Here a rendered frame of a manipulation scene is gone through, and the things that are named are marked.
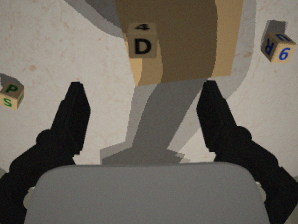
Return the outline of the tan flat mat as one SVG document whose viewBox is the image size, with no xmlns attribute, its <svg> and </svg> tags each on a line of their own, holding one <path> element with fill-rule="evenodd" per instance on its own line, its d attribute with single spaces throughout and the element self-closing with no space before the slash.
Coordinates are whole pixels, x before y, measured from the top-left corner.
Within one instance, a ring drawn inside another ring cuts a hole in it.
<svg viewBox="0 0 298 224">
<path fill-rule="evenodd" d="M 230 76 L 243 0 L 114 0 L 128 57 L 129 23 L 155 23 L 156 58 L 129 58 L 135 85 Z"/>
</svg>

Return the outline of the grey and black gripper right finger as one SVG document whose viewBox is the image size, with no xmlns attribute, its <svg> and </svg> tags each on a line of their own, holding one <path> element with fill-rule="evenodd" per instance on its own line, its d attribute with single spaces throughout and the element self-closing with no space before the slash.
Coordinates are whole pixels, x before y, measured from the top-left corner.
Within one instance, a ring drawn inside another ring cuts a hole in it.
<svg viewBox="0 0 298 224">
<path fill-rule="evenodd" d="M 271 152 L 252 140 L 248 129 L 236 125 L 215 80 L 204 82 L 196 111 L 206 148 L 216 154 L 214 161 L 248 169 L 266 193 L 270 224 L 284 224 L 298 204 L 298 182 Z"/>
</svg>

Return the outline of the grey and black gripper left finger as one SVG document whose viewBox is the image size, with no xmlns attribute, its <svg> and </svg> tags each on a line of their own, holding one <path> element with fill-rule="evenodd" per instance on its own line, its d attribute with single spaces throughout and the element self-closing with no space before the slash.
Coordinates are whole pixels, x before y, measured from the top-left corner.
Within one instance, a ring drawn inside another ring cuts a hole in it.
<svg viewBox="0 0 298 224">
<path fill-rule="evenodd" d="M 28 190 L 45 172 L 76 164 L 73 157 L 83 149 L 90 113 L 83 84 L 71 82 L 51 129 L 40 132 L 36 144 L 14 159 L 0 178 L 0 224 L 24 224 Z"/>
</svg>

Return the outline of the tan block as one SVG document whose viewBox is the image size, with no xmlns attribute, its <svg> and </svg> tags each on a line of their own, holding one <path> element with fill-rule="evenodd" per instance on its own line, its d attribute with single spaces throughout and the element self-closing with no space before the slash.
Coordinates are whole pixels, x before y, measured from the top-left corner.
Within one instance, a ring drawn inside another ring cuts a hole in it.
<svg viewBox="0 0 298 224">
<path fill-rule="evenodd" d="M 296 45 L 286 34 L 268 32 L 261 52 L 271 63 L 288 63 Z"/>
<path fill-rule="evenodd" d="M 129 58 L 157 57 L 157 28 L 155 23 L 129 23 Z"/>
<path fill-rule="evenodd" d="M 24 86 L 7 81 L 0 91 L 0 105 L 17 110 L 24 98 Z"/>
</svg>

